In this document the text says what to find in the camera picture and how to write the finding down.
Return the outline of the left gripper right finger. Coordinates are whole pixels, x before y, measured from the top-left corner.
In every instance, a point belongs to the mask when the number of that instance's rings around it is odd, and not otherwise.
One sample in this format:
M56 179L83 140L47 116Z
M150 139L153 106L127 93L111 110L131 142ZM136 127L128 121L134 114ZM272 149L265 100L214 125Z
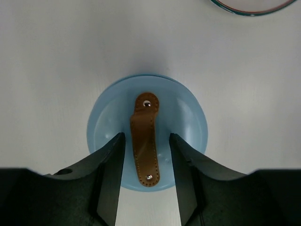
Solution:
M298 226L301 171L260 169L243 174L171 134L174 179L183 226Z

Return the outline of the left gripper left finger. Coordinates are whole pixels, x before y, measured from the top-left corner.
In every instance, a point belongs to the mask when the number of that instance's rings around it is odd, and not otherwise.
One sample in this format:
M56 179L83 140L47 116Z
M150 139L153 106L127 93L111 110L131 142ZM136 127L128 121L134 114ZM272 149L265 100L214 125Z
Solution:
M2 168L1 225L115 225L125 146L125 134L118 133L98 151L55 174Z

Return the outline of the blue round lid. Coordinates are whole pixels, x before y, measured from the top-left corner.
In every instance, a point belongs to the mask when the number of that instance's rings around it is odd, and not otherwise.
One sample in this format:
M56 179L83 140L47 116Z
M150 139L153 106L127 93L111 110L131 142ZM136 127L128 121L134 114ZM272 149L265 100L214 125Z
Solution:
M137 176L130 131L130 117L137 97L153 93L159 100L155 120L160 180L143 186ZM87 123L87 145L93 153L123 132L126 149L121 185L124 188L155 192L175 185L169 136L179 135L200 153L206 151L208 127L205 114L194 95L178 81L161 75L133 75L111 84L97 99Z

